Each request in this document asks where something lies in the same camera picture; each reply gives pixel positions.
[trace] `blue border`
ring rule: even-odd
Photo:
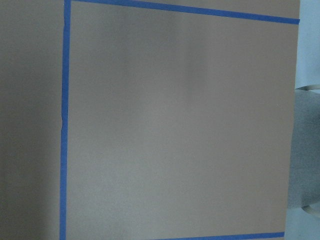
[[[73,0],[73,1],[135,7],[135,8],[142,8],[142,9],[165,10],[165,11],[173,11],[173,12],[181,12],[181,13],[189,13],[189,14],[212,15],[212,16],[237,18],[237,19],[249,19],[249,20],[258,20],[258,21],[265,21],[265,22],[282,23],[282,24],[298,25],[300,22],[300,19],[297,19],[297,18],[269,16],[269,15],[261,15],[261,14],[254,14],[254,13],[226,11],[226,10],[208,9],[208,8],[193,7],[193,6],[172,5],[172,4],[137,1],[137,0]]]
[[[66,239],[67,228],[67,161],[68,161],[68,104],[70,56],[71,0],[64,0],[64,28],[62,49],[62,103],[61,103],[61,152],[60,152],[60,228],[59,239]]]
[[[70,59],[70,31],[71,31],[71,1],[100,3],[117,6],[136,7],[144,9],[165,10],[191,14],[212,15],[229,18],[267,21],[283,24],[299,24],[299,19],[278,16],[268,16],[235,11],[206,9],[191,6],[171,5],[136,0],[64,0],[64,28],[62,50],[62,103],[61,103],[61,152],[60,152],[60,220],[59,239],[66,240],[67,228],[67,163],[68,163],[68,105],[69,105],[69,59]],[[282,238],[284,232],[256,233],[242,235],[223,235],[205,237],[175,238],[177,240],[248,240]]]

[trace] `blue tape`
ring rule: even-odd
[[[208,8],[200,8],[200,7],[193,7],[193,6],[172,5],[172,4],[137,1],[137,0],[73,0],[73,1],[135,7],[135,8],[142,8],[142,9],[165,10],[165,11],[190,13],[190,14],[212,15],[212,16],[237,18],[237,19],[249,19],[249,20],[282,23],[282,24],[298,25],[300,21],[300,19],[296,19],[296,18],[269,16],[269,15],[261,15],[261,14],[253,14],[253,13],[245,13],[245,12],[237,12],[237,11],[226,11],[226,10],[208,9]]]
[[[59,239],[66,240],[67,227],[67,157],[68,157],[68,102],[70,56],[71,0],[64,0],[64,28],[62,50],[62,103],[61,103],[61,152],[60,152],[60,223]]]
[[[273,239],[283,238],[285,233],[271,232],[271,233],[254,233],[254,234],[242,234],[242,235],[223,235],[223,236],[202,236],[202,237],[186,237],[186,238],[168,238],[158,240],[247,240],[247,239]]]

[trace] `blue rectangle outline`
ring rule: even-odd
[[[214,15],[231,18],[299,24],[299,19],[241,13],[199,7],[189,7],[135,0],[64,0],[64,27],[62,47],[62,96],[61,96],[61,145],[60,145],[60,206],[59,206],[59,240],[66,240],[67,233],[67,165],[68,165],[68,110],[69,110],[69,63],[70,63],[70,33],[71,33],[71,2],[103,3],[118,6],[157,9],[203,15]],[[282,238],[284,232],[254,233],[240,235],[204,236],[187,238],[170,238],[171,240],[249,240]]]

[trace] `horizontal blue line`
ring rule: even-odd
[[[300,21],[299,19],[296,19],[296,18],[269,16],[269,15],[261,15],[261,14],[254,14],[254,13],[226,11],[226,10],[217,10],[217,9],[208,9],[208,8],[200,8],[200,7],[193,7],[193,6],[181,6],[181,5],[172,5],[172,4],[136,1],[136,0],[74,0],[74,1],[97,3],[97,4],[109,4],[109,5],[117,5],[117,6],[142,8],[142,9],[165,10],[165,11],[190,13],[190,14],[212,15],[212,16],[237,18],[237,19],[249,19],[249,20],[258,20],[258,21],[265,21],[265,22],[282,23],[282,24],[298,25]]]
[[[247,240],[247,239],[273,239],[283,238],[285,233],[271,232],[271,233],[254,233],[254,234],[242,234],[242,235],[223,235],[223,236],[203,236],[203,237],[186,237],[186,238],[168,238],[158,240]]]

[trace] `white curved edge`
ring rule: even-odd
[[[320,84],[307,85],[307,86],[302,86],[302,87],[296,88],[296,90],[305,90],[305,91],[318,90],[318,89],[320,89]]]
[[[308,214],[311,214],[312,216],[320,218],[320,211],[317,211],[317,210],[313,209],[310,205],[303,206],[302,210],[304,210]]]

